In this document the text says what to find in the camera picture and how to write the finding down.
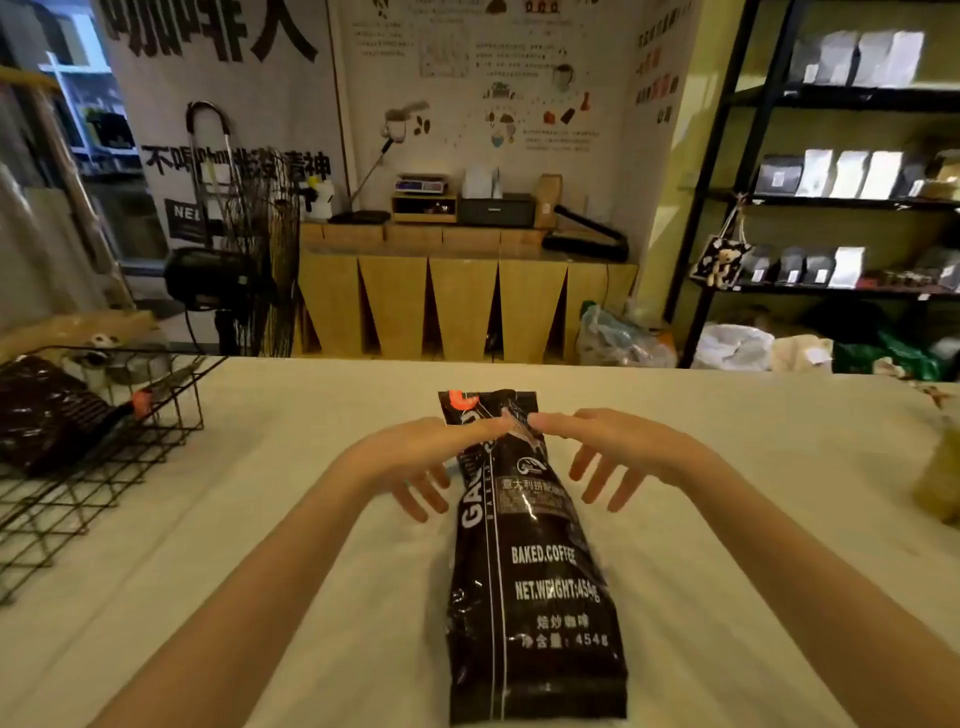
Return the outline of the person's left forearm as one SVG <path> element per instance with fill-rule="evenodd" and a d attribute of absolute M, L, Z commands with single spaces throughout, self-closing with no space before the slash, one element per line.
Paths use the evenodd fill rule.
<path fill-rule="evenodd" d="M 371 493 L 346 450 L 87 728 L 243 728 Z"/>

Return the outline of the white toy figure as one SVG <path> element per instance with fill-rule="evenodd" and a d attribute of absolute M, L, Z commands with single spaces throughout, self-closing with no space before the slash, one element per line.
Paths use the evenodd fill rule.
<path fill-rule="evenodd" d="M 299 191 L 302 222 L 323 223 L 333 216 L 332 203 L 335 197 L 333 181 L 320 176 L 308 176 Z"/>

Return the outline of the dark brown foil bag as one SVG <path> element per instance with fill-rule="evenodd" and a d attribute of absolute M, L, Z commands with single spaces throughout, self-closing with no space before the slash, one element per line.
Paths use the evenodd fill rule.
<path fill-rule="evenodd" d="M 23 355 L 0 365 L 0 470 L 44 478 L 81 459 L 114 407 L 48 360 Z"/>

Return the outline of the wooden counter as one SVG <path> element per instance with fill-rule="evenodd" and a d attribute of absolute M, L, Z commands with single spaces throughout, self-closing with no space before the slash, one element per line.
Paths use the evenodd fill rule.
<path fill-rule="evenodd" d="M 574 365 L 582 303 L 621 312 L 639 268 L 546 250 L 544 236 L 303 223 L 294 355 Z"/>

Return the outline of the white plastic sack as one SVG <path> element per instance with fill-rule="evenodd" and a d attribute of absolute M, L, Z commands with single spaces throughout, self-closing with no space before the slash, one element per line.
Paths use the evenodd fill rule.
<path fill-rule="evenodd" d="M 708 323 L 701 332 L 691 369 L 767 372 L 774 335 L 749 325 Z"/>

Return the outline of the black coffee bean bag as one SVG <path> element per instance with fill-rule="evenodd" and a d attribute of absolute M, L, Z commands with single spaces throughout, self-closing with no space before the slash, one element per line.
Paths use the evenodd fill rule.
<path fill-rule="evenodd" d="M 443 391 L 446 423 L 510 412 L 510 433 L 457 455 L 463 493 L 445 629 L 449 721 L 623 721 L 618 613 L 576 507 L 529 425 L 534 392 Z"/>

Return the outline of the beige paper sack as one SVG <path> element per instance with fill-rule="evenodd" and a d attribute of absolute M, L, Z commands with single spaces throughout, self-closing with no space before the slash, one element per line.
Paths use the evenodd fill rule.
<path fill-rule="evenodd" d="M 787 373 L 832 374 L 834 340 L 814 334 L 799 334 L 774 339 L 770 349 L 769 371 Z"/>

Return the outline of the orange handled tool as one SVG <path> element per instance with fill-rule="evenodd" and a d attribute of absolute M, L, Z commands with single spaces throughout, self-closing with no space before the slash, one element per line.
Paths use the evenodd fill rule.
<path fill-rule="evenodd" d="M 165 403 L 174 399 L 183 387 L 193 382 L 197 369 L 197 363 L 194 362 L 169 371 L 148 386 L 134 391 L 126 402 L 113 407 L 109 417 L 114 422 L 125 418 L 133 418 L 135 421 L 146 420 L 156 414 Z"/>

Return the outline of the black lettered banner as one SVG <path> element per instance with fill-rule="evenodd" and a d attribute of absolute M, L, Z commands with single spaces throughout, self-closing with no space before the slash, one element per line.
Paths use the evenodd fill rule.
<path fill-rule="evenodd" d="M 186 111 L 207 102 L 245 174 L 282 156 L 350 197 L 329 0 L 91 0 L 170 247 L 203 242 Z"/>

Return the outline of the black metal shelf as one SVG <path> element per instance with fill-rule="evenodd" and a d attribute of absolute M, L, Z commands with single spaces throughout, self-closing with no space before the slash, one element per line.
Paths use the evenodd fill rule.
<path fill-rule="evenodd" d="M 764 0 L 744 0 L 736 35 L 719 92 L 719 102 L 706 141 L 700 171 L 692 189 L 692 201 L 685 217 L 683 235 L 671 276 L 664 317 L 672 322 L 680 301 L 683 286 L 693 284 L 690 276 L 692 254 L 697 241 L 699 225 L 708 201 L 726 204 L 726 213 L 737 213 L 744 207 L 773 207 L 836 209 L 843 211 L 886 211 L 892 213 L 955 213 L 960 216 L 960 200 L 899 197 L 888 200 L 858 200 L 833 198 L 789 198 L 762 195 L 754 191 L 754 174 L 759 170 L 762 142 L 775 109 L 799 109 L 818 112 L 893 113 L 893 114 L 949 114 L 960 115 L 960 87 L 936 89 L 933 87 L 871 88 L 864 86 L 829 86 L 787 80 L 788 65 L 794 43 L 799 38 L 802 22 L 814 3 L 852 3 L 869 7 L 875 4 L 893 4 L 912 8 L 923 5 L 942 5 L 960 12 L 960 0 L 786 0 L 783 19 L 767 74 L 762 84 L 738 89 L 740 72 L 744 67 L 748 46 L 754 32 L 758 13 Z M 731 188 L 711 186 L 721 145 L 731 110 L 751 108 L 753 119 L 739 158 L 735 180 Z"/>

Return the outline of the person's left hand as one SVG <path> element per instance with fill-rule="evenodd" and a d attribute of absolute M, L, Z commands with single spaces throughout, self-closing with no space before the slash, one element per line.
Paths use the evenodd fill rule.
<path fill-rule="evenodd" d="M 446 514 L 450 488 L 446 464 L 467 449 L 497 441 L 512 428 L 508 415 L 450 425 L 419 418 L 377 431 L 344 451 L 324 475 L 324 489 L 342 514 L 353 518 L 387 494 L 415 522 Z"/>

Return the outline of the green plastic bag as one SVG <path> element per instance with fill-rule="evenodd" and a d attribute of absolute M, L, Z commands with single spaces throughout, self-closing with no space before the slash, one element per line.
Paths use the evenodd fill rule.
<path fill-rule="evenodd" d="M 874 343 L 832 341 L 834 374 L 884 376 L 900 381 L 943 382 L 950 364 L 927 349 L 912 346 L 887 331 Z"/>

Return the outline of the person's right forearm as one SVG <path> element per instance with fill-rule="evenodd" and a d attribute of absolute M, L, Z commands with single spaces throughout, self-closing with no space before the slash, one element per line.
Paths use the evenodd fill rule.
<path fill-rule="evenodd" d="M 960 728 L 960 653 L 715 451 L 680 443 L 676 486 L 858 728 Z"/>

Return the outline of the hanging teddy bear tote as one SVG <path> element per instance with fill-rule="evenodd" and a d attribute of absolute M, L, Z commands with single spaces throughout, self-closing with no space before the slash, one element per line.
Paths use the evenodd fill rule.
<path fill-rule="evenodd" d="M 745 205 L 746 197 L 738 196 L 719 233 L 706 240 L 689 271 L 690 281 L 716 290 L 733 289 L 738 283 L 745 257 L 753 248 L 746 236 Z"/>

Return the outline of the black standing fan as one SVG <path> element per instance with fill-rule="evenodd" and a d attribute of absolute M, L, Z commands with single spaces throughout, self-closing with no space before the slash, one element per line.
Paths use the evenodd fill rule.
<path fill-rule="evenodd" d="M 195 183 L 198 247 L 173 251 L 172 298 L 211 312 L 227 357 L 291 358 L 299 313 L 301 208 L 292 163 L 274 148 L 233 151 L 226 181 Z"/>

